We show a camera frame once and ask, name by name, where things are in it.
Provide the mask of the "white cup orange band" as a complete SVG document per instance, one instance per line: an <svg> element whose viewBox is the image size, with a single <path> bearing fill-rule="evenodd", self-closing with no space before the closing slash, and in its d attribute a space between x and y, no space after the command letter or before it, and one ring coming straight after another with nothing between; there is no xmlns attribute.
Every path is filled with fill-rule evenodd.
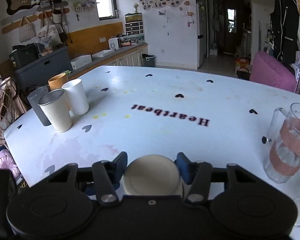
<svg viewBox="0 0 300 240"><path fill-rule="evenodd" d="M180 172L162 155L146 155L131 162L122 178L125 194L131 196L182 196Z"/></svg>

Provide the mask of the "grey cup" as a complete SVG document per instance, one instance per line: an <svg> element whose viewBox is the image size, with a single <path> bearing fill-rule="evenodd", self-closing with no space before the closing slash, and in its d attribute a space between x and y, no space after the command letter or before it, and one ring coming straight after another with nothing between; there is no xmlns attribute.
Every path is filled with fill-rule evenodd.
<svg viewBox="0 0 300 240"><path fill-rule="evenodd" d="M39 87L36 90L32 91L28 96L27 100L29 101L32 109L37 115L38 119L43 126L50 126L51 123L42 111L41 107L38 105L39 100L49 92L46 86Z"/></svg>

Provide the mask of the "glass mug pink bands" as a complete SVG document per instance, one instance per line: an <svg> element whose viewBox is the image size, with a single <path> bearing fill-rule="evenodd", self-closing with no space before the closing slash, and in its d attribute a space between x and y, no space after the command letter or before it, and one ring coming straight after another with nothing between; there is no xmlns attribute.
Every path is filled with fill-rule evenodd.
<svg viewBox="0 0 300 240"><path fill-rule="evenodd" d="M300 170L300 103L274 110L262 142L269 145L263 166L266 175L276 183L286 183Z"/></svg>

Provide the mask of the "white storage box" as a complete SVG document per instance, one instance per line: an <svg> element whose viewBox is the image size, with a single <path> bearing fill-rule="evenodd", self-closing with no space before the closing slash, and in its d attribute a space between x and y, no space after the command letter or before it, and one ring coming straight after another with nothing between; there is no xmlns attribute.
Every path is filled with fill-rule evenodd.
<svg viewBox="0 0 300 240"><path fill-rule="evenodd" d="M73 70L84 67L87 64L92 63L91 55L81 55L70 61Z"/></svg>

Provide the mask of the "dark waste bin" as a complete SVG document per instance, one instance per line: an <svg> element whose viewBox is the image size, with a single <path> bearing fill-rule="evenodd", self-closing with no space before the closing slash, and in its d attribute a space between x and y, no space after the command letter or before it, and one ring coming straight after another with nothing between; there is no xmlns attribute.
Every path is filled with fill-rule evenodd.
<svg viewBox="0 0 300 240"><path fill-rule="evenodd" d="M155 67L154 55L142 54L142 59L143 59L143 65L145 67Z"/></svg>

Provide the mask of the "white kitchen cabinet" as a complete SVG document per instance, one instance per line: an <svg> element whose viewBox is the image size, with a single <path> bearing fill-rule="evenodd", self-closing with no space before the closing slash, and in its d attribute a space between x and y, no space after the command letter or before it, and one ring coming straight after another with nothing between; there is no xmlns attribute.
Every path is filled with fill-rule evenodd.
<svg viewBox="0 0 300 240"><path fill-rule="evenodd" d="M111 54L110 57L104 58L99 65L140 67L144 64L142 55L147 53L147 43L123 47L117 52Z"/></svg>

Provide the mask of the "white flat box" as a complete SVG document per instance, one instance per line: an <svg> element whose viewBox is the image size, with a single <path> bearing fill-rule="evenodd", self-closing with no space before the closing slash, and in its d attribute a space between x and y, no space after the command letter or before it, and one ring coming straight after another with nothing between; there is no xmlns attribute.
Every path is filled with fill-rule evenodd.
<svg viewBox="0 0 300 240"><path fill-rule="evenodd" d="M102 57L111 55L113 53L115 53L115 49L107 49L107 50L99 51L98 53L93 54L91 57L92 58L102 58Z"/></svg>

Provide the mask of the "grey storage bin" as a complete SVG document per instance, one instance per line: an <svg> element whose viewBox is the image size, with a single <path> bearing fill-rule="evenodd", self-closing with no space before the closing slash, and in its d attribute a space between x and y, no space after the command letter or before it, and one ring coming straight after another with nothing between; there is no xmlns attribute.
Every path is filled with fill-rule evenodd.
<svg viewBox="0 0 300 240"><path fill-rule="evenodd" d="M15 70L14 77L19 90L24 92L31 86L47 85L50 78L66 70L72 71L72 66L68 47L63 47Z"/></svg>

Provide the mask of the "purple sofa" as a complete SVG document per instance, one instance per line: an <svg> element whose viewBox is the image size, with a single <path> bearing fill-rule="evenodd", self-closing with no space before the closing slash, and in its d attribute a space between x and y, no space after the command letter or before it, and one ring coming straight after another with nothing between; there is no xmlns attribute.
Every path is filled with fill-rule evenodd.
<svg viewBox="0 0 300 240"><path fill-rule="evenodd" d="M255 54L249 81L295 92L296 79L280 61L259 51Z"/></svg>

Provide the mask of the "white small appliance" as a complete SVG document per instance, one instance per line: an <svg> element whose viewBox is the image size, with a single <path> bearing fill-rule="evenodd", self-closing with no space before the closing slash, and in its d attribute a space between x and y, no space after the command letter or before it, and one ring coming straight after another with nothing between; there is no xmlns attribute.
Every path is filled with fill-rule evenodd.
<svg viewBox="0 0 300 240"><path fill-rule="evenodd" d="M118 37L110 38L108 40L109 49L118 50L120 49L120 39Z"/></svg>

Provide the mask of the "white drawer organizer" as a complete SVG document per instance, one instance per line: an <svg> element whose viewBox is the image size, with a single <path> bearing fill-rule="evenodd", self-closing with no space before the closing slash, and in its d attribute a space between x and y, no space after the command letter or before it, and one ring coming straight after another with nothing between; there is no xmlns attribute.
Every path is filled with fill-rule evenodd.
<svg viewBox="0 0 300 240"><path fill-rule="evenodd" d="M125 21L125 30L127 36L144 34L142 13L137 12L125 14Z"/></svg>

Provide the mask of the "white hanging tote bag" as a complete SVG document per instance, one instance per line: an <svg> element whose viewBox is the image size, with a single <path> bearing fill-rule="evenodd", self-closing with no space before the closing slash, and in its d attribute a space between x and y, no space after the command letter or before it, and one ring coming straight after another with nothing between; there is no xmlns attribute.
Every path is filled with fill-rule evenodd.
<svg viewBox="0 0 300 240"><path fill-rule="evenodd" d="M19 42L26 42L37 36L34 24L27 17L21 19L18 31Z"/></svg>

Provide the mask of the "window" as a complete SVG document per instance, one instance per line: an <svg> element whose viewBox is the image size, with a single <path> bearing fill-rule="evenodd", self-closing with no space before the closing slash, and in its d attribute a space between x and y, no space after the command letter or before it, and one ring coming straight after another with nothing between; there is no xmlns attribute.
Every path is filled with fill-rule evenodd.
<svg viewBox="0 0 300 240"><path fill-rule="evenodd" d="M100 21L119 18L116 0L96 0L96 7Z"/></svg>

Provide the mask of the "black hanging coat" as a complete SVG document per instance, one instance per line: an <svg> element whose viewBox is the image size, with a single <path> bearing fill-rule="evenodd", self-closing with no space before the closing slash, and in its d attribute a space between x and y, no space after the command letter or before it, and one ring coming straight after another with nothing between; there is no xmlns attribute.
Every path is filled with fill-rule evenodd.
<svg viewBox="0 0 300 240"><path fill-rule="evenodd" d="M270 15L274 57L283 64L293 64L298 50L299 11L296 0L275 0Z"/></svg>

